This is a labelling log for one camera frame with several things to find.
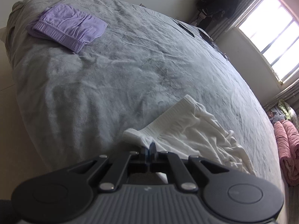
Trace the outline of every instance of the ribbed gray panel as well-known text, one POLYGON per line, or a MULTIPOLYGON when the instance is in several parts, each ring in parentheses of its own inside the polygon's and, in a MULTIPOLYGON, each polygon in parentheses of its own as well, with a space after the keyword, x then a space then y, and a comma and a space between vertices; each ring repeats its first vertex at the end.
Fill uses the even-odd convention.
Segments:
POLYGON ((217 224, 193 194, 173 185, 123 185, 101 194, 92 207, 69 224, 217 224))

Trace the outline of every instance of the window pane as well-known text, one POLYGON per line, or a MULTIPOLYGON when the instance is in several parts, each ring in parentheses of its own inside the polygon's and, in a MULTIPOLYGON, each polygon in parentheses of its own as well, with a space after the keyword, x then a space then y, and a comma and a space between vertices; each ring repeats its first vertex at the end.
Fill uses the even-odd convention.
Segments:
POLYGON ((264 57, 271 64, 278 56, 294 42, 299 36, 299 26, 293 22, 264 53, 264 57))
POLYGON ((281 80, 299 63, 298 57, 299 40, 297 40, 291 48, 272 66, 277 76, 281 80))
POLYGON ((239 29, 262 51, 291 22, 279 0, 263 0, 239 29))

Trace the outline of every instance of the folded purple garment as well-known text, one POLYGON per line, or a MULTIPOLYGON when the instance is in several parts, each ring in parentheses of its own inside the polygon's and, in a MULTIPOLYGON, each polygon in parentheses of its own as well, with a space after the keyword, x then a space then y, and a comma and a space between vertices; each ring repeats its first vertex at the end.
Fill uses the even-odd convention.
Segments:
POLYGON ((106 27, 103 20, 59 3, 44 10, 26 29, 33 37, 54 40, 78 53, 85 44, 100 37, 106 27))

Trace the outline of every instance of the gray bedsheet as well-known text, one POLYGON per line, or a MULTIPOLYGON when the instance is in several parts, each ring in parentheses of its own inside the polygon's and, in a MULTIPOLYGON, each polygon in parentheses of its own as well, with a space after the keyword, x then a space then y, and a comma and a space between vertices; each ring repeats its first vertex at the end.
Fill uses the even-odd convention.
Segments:
POLYGON ((283 190, 273 127, 229 61, 184 24, 117 0, 25 0, 13 7, 6 48, 26 129, 44 162, 57 169, 127 149, 142 129, 189 94, 233 130, 258 176, 283 190), (108 23, 79 54, 33 38, 25 26, 46 7, 69 3, 108 23))

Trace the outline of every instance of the tile floor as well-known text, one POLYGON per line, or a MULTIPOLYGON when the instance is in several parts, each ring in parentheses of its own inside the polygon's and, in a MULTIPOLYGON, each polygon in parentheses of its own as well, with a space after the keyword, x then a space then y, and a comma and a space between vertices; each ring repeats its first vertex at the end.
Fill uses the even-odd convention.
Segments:
POLYGON ((26 179, 45 173, 22 121, 5 47, 0 42, 0 199, 26 179))

